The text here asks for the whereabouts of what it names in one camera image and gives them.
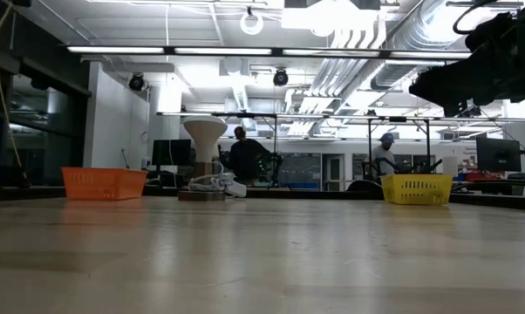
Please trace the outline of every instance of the white cloth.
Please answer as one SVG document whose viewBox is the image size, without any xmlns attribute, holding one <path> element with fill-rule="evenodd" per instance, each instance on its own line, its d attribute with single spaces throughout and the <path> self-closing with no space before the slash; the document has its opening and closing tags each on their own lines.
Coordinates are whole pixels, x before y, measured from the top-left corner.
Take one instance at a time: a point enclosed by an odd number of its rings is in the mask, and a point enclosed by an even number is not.
<svg viewBox="0 0 525 314">
<path fill-rule="evenodd" d="M 383 146 L 375 147 L 371 153 L 371 160 L 375 164 L 377 158 L 385 158 L 386 160 L 394 163 L 394 154 L 390 150 L 385 150 Z M 380 162 L 379 168 L 383 174 L 394 174 L 394 168 L 384 161 Z"/>
</svg>

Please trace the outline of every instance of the person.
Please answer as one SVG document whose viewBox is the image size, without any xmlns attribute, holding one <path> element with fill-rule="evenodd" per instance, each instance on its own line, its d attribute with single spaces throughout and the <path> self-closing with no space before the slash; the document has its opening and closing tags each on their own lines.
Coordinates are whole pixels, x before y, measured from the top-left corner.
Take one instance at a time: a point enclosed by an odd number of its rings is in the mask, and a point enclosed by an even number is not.
<svg viewBox="0 0 525 314">
<path fill-rule="evenodd" d="M 235 128 L 234 134 L 237 142 L 229 151 L 229 168 L 234 171 L 239 183 L 255 185 L 259 175 L 257 160 L 260 156 L 270 154 L 270 152 L 256 140 L 248 139 L 241 126 Z"/>
<path fill-rule="evenodd" d="M 392 144 L 394 144 L 394 135 L 392 133 L 385 133 L 379 139 L 381 145 L 375 147 L 371 154 L 371 160 L 375 164 L 375 160 L 384 158 L 394 164 L 394 154 L 391 152 Z M 378 167 L 382 174 L 394 174 L 394 168 L 385 161 L 381 161 Z"/>
</svg>

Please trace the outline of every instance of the lamp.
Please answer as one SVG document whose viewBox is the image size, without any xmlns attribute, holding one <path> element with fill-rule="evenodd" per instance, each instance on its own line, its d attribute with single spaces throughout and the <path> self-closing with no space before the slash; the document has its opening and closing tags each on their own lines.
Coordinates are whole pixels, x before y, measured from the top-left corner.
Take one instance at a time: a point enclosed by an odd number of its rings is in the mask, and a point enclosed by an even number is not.
<svg viewBox="0 0 525 314">
<path fill-rule="evenodd" d="M 222 192 L 224 188 L 208 188 L 202 189 L 211 184 L 216 185 L 216 178 L 227 180 L 228 184 L 232 184 L 231 178 L 221 177 L 214 174 L 212 164 L 212 154 L 216 141 L 226 132 L 228 126 L 220 119 L 213 116 L 193 116 L 188 117 L 183 121 L 185 130 L 191 135 L 196 147 L 196 164 L 194 165 L 195 179 L 189 182 L 188 191 L 180 191 L 178 199 L 180 201 L 224 201 L 225 194 Z"/>
<path fill-rule="evenodd" d="M 199 164 L 209 164 L 212 167 L 214 145 L 228 129 L 226 123 L 217 117 L 193 116 L 186 118 L 183 126 L 194 140 L 197 167 Z"/>
</svg>

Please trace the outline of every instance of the yellow basket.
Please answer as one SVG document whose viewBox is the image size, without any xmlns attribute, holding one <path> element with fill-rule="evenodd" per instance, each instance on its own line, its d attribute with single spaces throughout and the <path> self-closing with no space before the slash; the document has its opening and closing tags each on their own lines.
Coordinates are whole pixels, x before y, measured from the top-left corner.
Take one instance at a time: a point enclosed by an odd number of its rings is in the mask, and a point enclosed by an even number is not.
<svg viewBox="0 0 525 314">
<path fill-rule="evenodd" d="M 381 181 L 385 201 L 400 205 L 445 205 L 453 185 L 449 174 L 391 174 Z"/>
</svg>

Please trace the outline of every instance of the cap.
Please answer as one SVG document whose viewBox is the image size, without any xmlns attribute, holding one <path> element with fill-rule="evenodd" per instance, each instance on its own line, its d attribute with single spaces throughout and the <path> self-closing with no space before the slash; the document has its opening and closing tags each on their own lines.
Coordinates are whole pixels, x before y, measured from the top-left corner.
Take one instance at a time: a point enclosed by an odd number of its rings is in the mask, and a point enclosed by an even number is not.
<svg viewBox="0 0 525 314">
<path fill-rule="evenodd" d="M 392 144 L 394 143 L 394 135 L 392 135 L 392 133 L 385 133 L 379 140 L 385 144 Z"/>
</svg>

